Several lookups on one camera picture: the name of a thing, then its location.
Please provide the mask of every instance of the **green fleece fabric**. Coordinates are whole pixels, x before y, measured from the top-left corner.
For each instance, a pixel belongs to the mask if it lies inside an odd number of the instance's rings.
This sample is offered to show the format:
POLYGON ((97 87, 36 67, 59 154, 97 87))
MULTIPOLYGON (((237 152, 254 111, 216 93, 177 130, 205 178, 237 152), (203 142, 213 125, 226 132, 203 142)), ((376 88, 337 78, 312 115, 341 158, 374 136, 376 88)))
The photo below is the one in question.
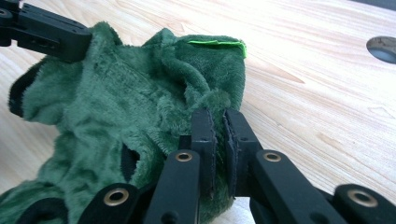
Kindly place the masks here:
POLYGON ((175 37, 163 29, 141 47, 126 46, 100 22, 92 27, 83 61, 40 62, 23 94, 23 118, 56 125, 60 135, 37 179, 0 197, 0 223, 15 223, 32 203, 48 197, 63 199, 69 223, 77 223, 100 189, 125 182, 141 188, 158 179, 179 136, 191 134, 191 113, 200 107, 212 112, 219 141, 217 188, 213 200, 201 200, 201 222, 231 206, 221 118, 224 108, 241 105, 244 52, 236 45, 196 43, 213 40, 238 42, 228 36, 175 37), (129 181, 120 168, 122 146, 140 156, 129 181))

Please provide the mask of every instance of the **green cloth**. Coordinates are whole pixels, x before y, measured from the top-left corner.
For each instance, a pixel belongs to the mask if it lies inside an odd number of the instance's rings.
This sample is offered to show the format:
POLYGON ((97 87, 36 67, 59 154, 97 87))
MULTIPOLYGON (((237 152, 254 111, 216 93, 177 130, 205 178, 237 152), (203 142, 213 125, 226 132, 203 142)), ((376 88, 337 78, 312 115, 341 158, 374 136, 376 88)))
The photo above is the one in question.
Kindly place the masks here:
POLYGON ((212 112, 219 141, 217 188, 213 200, 201 200, 201 222, 231 206, 221 118, 224 108, 241 105, 244 52, 234 44, 199 44, 214 40, 239 42, 228 36, 175 37, 163 29, 141 47, 126 46, 100 22, 83 61, 44 58, 33 68, 37 76, 23 93, 21 109, 24 119, 56 125, 60 135, 37 179, 0 197, 0 223, 14 223, 29 205, 48 197, 63 199, 69 223, 77 223, 100 189, 126 182, 141 188, 158 179, 179 136, 191 134, 191 113, 200 107, 212 112), (127 179, 120 168, 123 146, 139 155, 127 179))

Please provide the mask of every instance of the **neon green tag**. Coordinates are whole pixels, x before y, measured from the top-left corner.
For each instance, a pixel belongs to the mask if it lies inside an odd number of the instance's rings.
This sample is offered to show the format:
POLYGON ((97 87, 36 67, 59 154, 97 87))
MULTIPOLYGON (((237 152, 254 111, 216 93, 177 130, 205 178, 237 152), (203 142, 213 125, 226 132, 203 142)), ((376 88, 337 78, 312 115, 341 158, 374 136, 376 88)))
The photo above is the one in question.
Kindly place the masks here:
POLYGON ((247 46, 245 43, 241 41, 218 41, 218 40, 209 40, 209 41, 198 41, 198 40, 191 40, 188 42, 189 44, 200 44, 200 45, 230 45, 230 46, 237 46, 242 50, 244 58, 247 57, 247 46))

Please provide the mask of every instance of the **light wood surface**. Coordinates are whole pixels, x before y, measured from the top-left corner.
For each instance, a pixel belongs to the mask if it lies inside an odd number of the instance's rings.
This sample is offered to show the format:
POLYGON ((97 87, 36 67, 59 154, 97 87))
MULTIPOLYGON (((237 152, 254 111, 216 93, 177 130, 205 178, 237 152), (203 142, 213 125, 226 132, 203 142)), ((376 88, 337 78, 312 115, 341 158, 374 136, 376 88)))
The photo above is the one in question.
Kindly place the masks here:
MULTIPOLYGON (((396 12, 350 1, 23 1, 92 26, 108 21, 126 44, 163 27, 230 35, 247 44, 241 111, 264 148, 288 155, 314 186, 356 183, 396 203, 396 65, 366 49, 396 37, 396 12)), ((11 115, 11 84, 41 54, 0 48, 0 193, 34 179, 54 127, 11 115)), ((248 199, 214 223, 253 223, 248 199)))

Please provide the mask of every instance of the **wood grain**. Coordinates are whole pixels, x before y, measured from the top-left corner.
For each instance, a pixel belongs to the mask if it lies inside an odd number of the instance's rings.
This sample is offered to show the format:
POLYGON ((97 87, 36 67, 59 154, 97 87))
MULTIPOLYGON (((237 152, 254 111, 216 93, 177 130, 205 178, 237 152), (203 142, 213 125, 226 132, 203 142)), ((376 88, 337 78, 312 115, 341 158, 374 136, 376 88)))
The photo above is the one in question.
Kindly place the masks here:
MULTIPOLYGON (((108 21, 126 44, 163 27, 230 35, 247 44, 241 111, 264 148, 287 154, 318 188, 356 183, 396 203, 396 65, 366 49, 396 36, 396 12, 349 1, 23 1, 92 26, 108 21)), ((11 84, 43 55, 0 48, 0 193, 34 179, 54 127, 7 110, 11 84)), ((238 199, 214 223, 253 223, 238 199)))

